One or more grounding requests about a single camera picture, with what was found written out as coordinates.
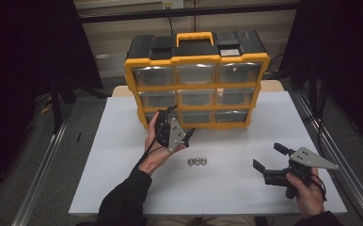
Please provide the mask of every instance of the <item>black sleeve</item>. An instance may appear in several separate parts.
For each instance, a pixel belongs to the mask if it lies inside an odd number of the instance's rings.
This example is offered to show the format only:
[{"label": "black sleeve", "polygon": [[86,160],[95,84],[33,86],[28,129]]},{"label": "black sleeve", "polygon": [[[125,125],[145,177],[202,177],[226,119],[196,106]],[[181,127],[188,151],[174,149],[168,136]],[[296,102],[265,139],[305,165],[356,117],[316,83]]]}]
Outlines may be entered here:
[{"label": "black sleeve", "polygon": [[337,218],[329,211],[308,219],[300,219],[294,226],[342,226]]},{"label": "black sleeve", "polygon": [[136,170],[103,199],[95,226],[141,225],[150,176]]}]

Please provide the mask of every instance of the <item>metal rail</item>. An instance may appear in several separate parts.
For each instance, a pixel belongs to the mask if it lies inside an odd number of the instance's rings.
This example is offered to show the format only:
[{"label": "metal rail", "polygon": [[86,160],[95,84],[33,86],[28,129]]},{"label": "metal rail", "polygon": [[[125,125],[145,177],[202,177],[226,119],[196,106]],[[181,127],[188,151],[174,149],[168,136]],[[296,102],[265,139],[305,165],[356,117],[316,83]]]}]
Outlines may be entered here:
[{"label": "metal rail", "polygon": [[[301,106],[304,108],[305,113],[309,117],[312,116],[310,108],[308,106],[308,98],[305,96],[305,94],[299,91],[295,92],[295,94],[298,97]],[[316,131],[319,131],[320,122],[317,119],[311,121],[311,124],[313,125]],[[351,188],[353,194],[355,195],[357,201],[359,202],[360,206],[363,209],[363,184],[360,182],[360,180],[357,178],[352,168],[349,166],[342,152],[340,151],[334,139],[328,133],[324,125],[322,125],[320,136],[321,136],[321,141],[323,142],[325,148],[330,153],[334,162],[339,165],[339,171],[342,174],[343,178],[345,179],[345,182]]]},{"label": "metal rail", "polygon": [[82,24],[89,24],[89,23],[101,23],[101,22],[113,22],[113,21],[155,19],[155,18],[292,10],[292,9],[298,9],[298,7],[309,7],[314,5],[318,6],[319,4],[330,4],[330,1],[318,1],[312,3],[289,2],[289,3],[257,4],[257,5],[211,7],[211,8],[178,8],[178,9],[169,9],[169,10],[161,9],[153,11],[84,15],[84,16],[79,16],[78,19],[72,19],[72,20]]},{"label": "metal rail", "polygon": [[23,200],[23,203],[21,204],[20,209],[17,212],[17,215],[15,216],[15,219],[12,221],[11,226],[26,226],[41,192],[44,179],[46,178],[47,172],[50,168],[50,165],[52,164],[55,151],[57,150],[58,145],[64,135],[68,120],[71,118],[72,109],[73,105],[68,105],[66,108],[65,119],[58,131],[53,135],[46,154],[40,163],[38,172],[36,173],[32,185],[29,187],[29,190]]}]

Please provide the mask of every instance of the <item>white table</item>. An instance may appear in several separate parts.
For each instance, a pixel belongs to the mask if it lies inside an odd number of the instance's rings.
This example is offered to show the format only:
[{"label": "white table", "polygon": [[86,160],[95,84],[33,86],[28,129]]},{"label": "white table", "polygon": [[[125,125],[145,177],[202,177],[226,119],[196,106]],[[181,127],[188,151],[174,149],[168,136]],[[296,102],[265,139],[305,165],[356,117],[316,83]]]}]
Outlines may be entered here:
[{"label": "white table", "polygon": [[[133,97],[108,98],[80,184],[69,213],[97,214],[103,198],[125,180],[144,152],[147,132],[136,116]],[[275,142],[316,153],[288,92],[261,92],[248,128],[196,130],[191,147],[172,155],[152,176],[144,203],[146,216],[284,215],[299,213],[286,187],[267,186],[252,159],[269,170],[288,166],[288,157],[273,149]],[[206,157],[206,166],[187,164]],[[328,202],[325,209],[346,208],[328,173],[320,169]]]}]

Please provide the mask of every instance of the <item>black cable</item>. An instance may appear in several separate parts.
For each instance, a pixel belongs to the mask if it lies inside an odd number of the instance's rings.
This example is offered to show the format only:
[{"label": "black cable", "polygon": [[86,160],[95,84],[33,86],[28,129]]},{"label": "black cable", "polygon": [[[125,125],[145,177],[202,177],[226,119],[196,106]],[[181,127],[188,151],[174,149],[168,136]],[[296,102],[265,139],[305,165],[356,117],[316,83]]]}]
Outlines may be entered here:
[{"label": "black cable", "polygon": [[299,59],[299,60],[297,60],[293,65],[291,65],[291,67],[290,68],[288,68],[288,69],[286,69],[286,70],[284,70],[283,72],[281,72],[281,73],[278,73],[278,74],[276,74],[275,76],[273,76],[273,77],[271,77],[271,78],[269,78],[269,80],[274,80],[274,79],[279,79],[279,78],[282,78],[281,77],[281,75],[283,75],[284,73],[288,73],[291,69],[293,69],[293,68],[295,68],[296,66],[298,66],[298,65],[300,65],[301,63],[303,63],[303,62],[305,62],[305,60],[304,59]]},{"label": "black cable", "polygon": [[[322,84],[322,88],[321,88],[321,92],[320,92],[320,97],[319,97],[319,106],[320,106],[320,109],[319,109],[319,129],[318,129],[319,154],[322,157],[324,157],[324,150],[323,150],[323,147],[322,147],[322,129],[323,129],[323,126],[324,126],[323,114],[324,114],[324,108],[325,108],[326,99],[327,99],[326,88],[325,88],[325,85]],[[360,218],[360,220],[363,223],[363,217],[359,214],[358,209],[355,207],[355,205],[352,202],[351,198],[347,195],[348,193],[345,190],[345,188],[342,186],[342,184],[340,183],[340,180],[335,175],[332,178],[338,184],[339,188],[342,190],[342,192],[345,195],[346,199],[351,204],[351,206],[354,209],[354,211],[356,212],[357,216]]]},{"label": "black cable", "polygon": [[173,25],[172,25],[172,20],[170,19],[170,17],[167,18],[169,20],[169,24],[170,24],[170,33],[173,36]]},{"label": "black cable", "polygon": [[143,153],[143,155],[140,157],[138,162],[135,164],[135,166],[132,169],[132,172],[136,171],[140,167],[140,165],[144,162],[144,160],[146,160],[146,158],[149,156],[150,153],[162,148],[162,146],[161,146],[160,148],[157,148],[157,149],[153,150],[152,152],[150,152],[152,146],[154,145],[154,143],[155,143],[156,139],[158,138],[158,136],[161,134],[164,127],[165,127],[165,125],[163,124],[159,128],[158,133],[155,135],[155,138],[152,140],[152,142],[151,142],[150,146],[148,147],[148,149]]},{"label": "black cable", "polygon": [[327,198],[325,197],[325,193],[327,192],[326,191],[326,189],[325,189],[325,184],[324,184],[324,182],[322,181],[322,179],[320,179],[320,177],[319,176],[317,176],[317,175],[314,175],[313,173],[311,174],[312,176],[314,176],[314,177],[316,177],[317,179],[319,179],[319,181],[320,181],[320,183],[321,184],[319,184],[319,183],[317,183],[317,182],[315,182],[313,179],[310,179],[311,180],[311,182],[314,184],[314,185],[316,185],[321,191],[322,191],[322,194],[323,194],[323,202],[324,201],[327,201]]},{"label": "black cable", "polygon": [[272,65],[276,62],[276,60],[279,58],[279,57],[282,57],[284,55],[277,55],[277,56],[273,56],[270,61],[269,61],[269,67],[267,67],[267,72],[270,71],[270,69],[272,68]]}]

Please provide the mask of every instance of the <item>wall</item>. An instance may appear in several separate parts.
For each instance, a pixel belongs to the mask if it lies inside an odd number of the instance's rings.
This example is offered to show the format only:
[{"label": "wall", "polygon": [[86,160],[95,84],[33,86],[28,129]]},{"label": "wall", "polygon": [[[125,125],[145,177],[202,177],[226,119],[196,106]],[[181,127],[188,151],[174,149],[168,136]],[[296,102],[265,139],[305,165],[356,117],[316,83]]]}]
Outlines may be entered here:
[{"label": "wall", "polygon": [[[78,3],[88,0],[75,0]],[[223,7],[250,4],[266,4],[291,2],[286,0],[196,0],[196,7]],[[184,7],[193,7],[193,0],[184,0]],[[79,8],[80,15],[100,13],[122,13],[143,10],[162,9],[162,3],[151,2],[137,5],[120,5],[105,8]],[[290,35],[295,10],[235,13],[224,15],[208,15],[196,17],[196,31],[214,31],[229,33],[234,30],[257,30],[270,56],[282,54]],[[171,19],[173,31],[194,31],[194,17],[179,17]],[[170,35],[170,24],[167,18],[147,19],[138,21],[107,22],[84,24],[84,29],[94,55],[126,53],[129,50],[133,36],[153,34],[155,36]]]}]

